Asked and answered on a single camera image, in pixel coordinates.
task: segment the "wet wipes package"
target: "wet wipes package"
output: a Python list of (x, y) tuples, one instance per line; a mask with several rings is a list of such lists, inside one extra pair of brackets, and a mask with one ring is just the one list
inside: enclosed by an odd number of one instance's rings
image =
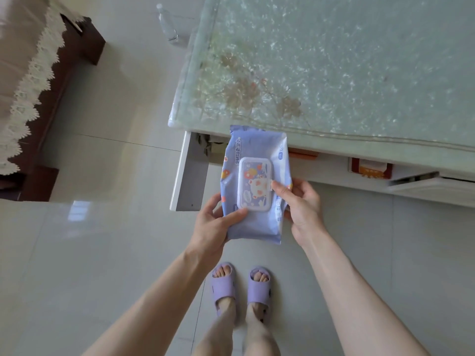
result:
[(292, 187), (287, 136), (248, 126), (231, 126), (221, 173), (224, 215), (246, 207), (244, 221), (231, 226), (230, 239), (258, 239), (280, 244), (287, 203), (271, 189), (276, 180)]

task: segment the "forearm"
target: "forearm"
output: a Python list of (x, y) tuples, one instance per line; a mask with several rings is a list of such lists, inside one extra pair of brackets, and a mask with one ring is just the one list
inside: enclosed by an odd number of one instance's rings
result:
[(304, 248), (345, 355), (428, 355), (326, 232)]
[(207, 273), (201, 257), (183, 252), (85, 355), (164, 355)]

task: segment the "slide sandal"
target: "slide sandal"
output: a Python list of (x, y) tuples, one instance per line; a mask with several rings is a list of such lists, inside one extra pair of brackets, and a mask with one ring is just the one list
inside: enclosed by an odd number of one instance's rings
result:
[[(223, 277), (213, 277), (216, 270), (219, 267), (229, 266), (231, 268), (231, 273)], [(217, 301), (223, 297), (233, 297), (236, 299), (236, 287), (234, 280), (236, 279), (236, 272), (234, 271), (233, 265), (230, 263), (220, 263), (217, 265), (213, 272), (211, 272), (211, 290), (213, 292), (214, 304), (216, 306), (217, 315), (221, 315), (221, 310), (217, 306)]]
[[(254, 281), (253, 277), (257, 273), (263, 273), (267, 276), (269, 281), (260, 282)], [(270, 309), (270, 297), (271, 293), (271, 276), (270, 272), (262, 266), (255, 267), (249, 273), (248, 287), (247, 287), (247, 304), (251, 302), (259, 302), (266, 305)]]

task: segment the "hand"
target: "hand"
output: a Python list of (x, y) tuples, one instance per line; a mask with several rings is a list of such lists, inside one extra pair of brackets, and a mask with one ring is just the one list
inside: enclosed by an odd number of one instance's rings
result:
[(292, 179), (294, 187), (290, 191), (277, 181), (272, 181), (272, 190), (289, 204), (290, 211), (285, 210), (284, 217), (292, 222), (292, 234), (297, 243), (305, 248), (315, 233), (326, 232), (322, 218), (320, 196), (304, 180)]
[(247, 216), (246, 208), (238, 209), (224, 217), (222, 207), (213, 212), (220, 200), (219, 193), (212, 196), (198, 213), (195, 230), (187, 247), (189, 251), (198, 253), (210, 271), (223, 254), (228, 228)]

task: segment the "water bottle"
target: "water bottle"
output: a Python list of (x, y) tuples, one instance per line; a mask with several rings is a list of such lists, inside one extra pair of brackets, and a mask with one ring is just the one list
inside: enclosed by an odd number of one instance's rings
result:
[(174, 44), (178, 42), (178, 34), (175, 26), (173, 26), (173, 20), (171, 19), (171, 14), (163, 8), (162, 4), (157, 5), (158, 10), (158, 19), (160, 20), (160, 25), (162, 25), (163, 33), (165, 34), (168, 42)]

